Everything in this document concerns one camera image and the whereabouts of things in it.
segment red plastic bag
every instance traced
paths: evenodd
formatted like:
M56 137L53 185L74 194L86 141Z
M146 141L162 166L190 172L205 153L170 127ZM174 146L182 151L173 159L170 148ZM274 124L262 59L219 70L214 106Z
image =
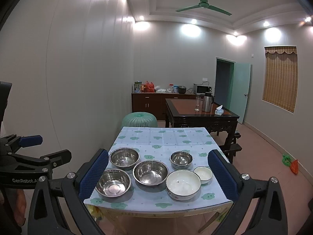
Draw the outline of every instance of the red plastic bag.
M154 84L151 82L149 83L148 81L146 82L147 86L147 92L154 92Z
M294 174L298 174L299 171L299 167L298 167L298 160L294 160L291 165L290 165L290 169Z

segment wooden cabinet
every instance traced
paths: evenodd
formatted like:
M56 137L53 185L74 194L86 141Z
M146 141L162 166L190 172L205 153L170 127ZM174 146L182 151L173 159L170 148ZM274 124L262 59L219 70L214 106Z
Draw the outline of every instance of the wooden cabinet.
M157 120L165 120L165 99L195 99L195 94L132 93L133 112L148 112Z

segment white ceramic bowl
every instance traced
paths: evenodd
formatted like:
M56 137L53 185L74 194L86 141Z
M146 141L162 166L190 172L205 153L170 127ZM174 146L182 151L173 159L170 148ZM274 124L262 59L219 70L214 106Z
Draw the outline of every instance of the white ceramic bowl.
M212 170L204 166L196 167L193 172L200 177L201 184L209 182L213 177Z
M187 169L176 170L166 179L166 190L169 196L178 201L191 199L200 187L199 176Z

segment bamboo blind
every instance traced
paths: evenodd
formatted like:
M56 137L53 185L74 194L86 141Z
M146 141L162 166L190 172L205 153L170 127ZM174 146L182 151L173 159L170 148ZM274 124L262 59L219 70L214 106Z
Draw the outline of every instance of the bamboo blind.
M296 47L266 47L265 57L263 100L293 113L298 89Z

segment floor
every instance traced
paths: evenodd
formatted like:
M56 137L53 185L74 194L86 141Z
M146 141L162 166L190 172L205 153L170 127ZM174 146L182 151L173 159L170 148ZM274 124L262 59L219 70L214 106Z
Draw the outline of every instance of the floor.
M165 127L164 121L158 122L159 127ZM301 172L294 175L289 167L281 162L281 153L248 127L238 124L237 130L241 138L237 143L242 147L234 157L234 165L240 173L248 173L254 179L268 180L271 176L278 178L282 187L287 210L288 235L295 235L304 224L310 214L307 203L313 197L313 187ZM223 144L226 132L219 136L211 133L218 145ZM257 199L254 199L241 223L236 235L242 234L253 214ZM194 235L198 229L214 213L201 214L190 217L178 218L140 218L119 217L129 235ZM212 223L201 234L211 235L218 226L218 222ZM120 235L115 227L108 221L102 220L100 227L106 235Z

